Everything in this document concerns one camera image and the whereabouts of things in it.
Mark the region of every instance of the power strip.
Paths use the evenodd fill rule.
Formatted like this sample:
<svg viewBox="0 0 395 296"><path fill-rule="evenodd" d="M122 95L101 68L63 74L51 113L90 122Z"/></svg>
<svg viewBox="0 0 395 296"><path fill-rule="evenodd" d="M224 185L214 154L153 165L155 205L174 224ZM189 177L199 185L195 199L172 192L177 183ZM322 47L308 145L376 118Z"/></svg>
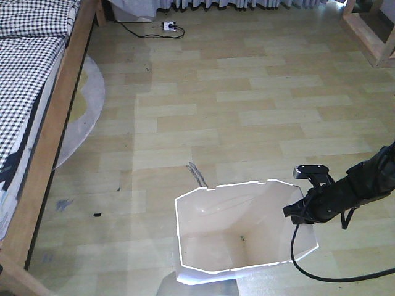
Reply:
<svg viewBox="0 0 395 296"><path fill-rule="evenodd" d="M176 32L175 22L162 22L162 29L164 31Z"/></svg>

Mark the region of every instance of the bed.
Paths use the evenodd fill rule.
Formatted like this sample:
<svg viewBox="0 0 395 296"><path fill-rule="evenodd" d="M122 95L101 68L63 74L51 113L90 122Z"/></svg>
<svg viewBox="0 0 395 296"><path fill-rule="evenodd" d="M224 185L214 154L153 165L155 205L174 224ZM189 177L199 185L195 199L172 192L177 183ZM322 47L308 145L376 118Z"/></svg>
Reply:
<svg viewBox="0 0 395 296"><path fill-rule="evenodd" d="M24 268L95 13L105 24L100 0L0 3L0 285L15 295L51 294Z"/></svg>

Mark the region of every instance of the wooden shelf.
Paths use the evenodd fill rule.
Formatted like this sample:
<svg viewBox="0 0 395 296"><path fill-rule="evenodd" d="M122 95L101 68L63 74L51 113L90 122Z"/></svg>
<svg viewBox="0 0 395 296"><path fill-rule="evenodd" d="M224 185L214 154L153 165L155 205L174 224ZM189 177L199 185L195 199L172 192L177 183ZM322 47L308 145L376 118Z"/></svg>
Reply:
<svg viewBox="0 0 395 296"><path fill-rule="evenodd" d="M374 2L371 11L366 14L352 13L355 3L356 0L348 0L341 17L341 26L358 42L361 51L373 67L395 67L395 28L389 32L389 36L383 41L378 33L373 31L364 20L368 17L377 16L382 1Z"/></svg>

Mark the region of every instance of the small stain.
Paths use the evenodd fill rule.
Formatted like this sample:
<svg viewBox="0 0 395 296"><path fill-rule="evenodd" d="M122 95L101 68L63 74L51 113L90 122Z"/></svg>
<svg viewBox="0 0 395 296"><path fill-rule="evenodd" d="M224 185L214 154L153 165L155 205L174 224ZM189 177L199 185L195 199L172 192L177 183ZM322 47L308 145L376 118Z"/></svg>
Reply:
<svg viewBox="0 0 395 296"><path fill-rule="evenodd" d="M43 258L41 259L42 263L50 263L54 259L54 254L44 253Z"/></svg>
<svg viewBox="0 0 395 296"><path fill-rule="evenodd" d="M72 204L74 200L69 200L69 199L61 199L56 203L56 211L57 212L63 212L66 207Z"/></svg>

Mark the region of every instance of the robotic arm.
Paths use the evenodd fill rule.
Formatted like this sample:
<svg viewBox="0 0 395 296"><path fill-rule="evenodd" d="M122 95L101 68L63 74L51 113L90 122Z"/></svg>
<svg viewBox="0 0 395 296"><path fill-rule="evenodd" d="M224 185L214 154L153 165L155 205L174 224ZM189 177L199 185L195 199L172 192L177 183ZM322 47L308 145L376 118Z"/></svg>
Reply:
<svg viewBox="0 0 395 296"><path fill-rule="evenodd" d="M395 189L395 142L348 169L347 176L337 182L328 172L323 165L299 165L294 169L294 177L308 179L313 188L303 199L283 208L293 224L325 223L341 214L346 229L355 209L390 195Z"/></svg>

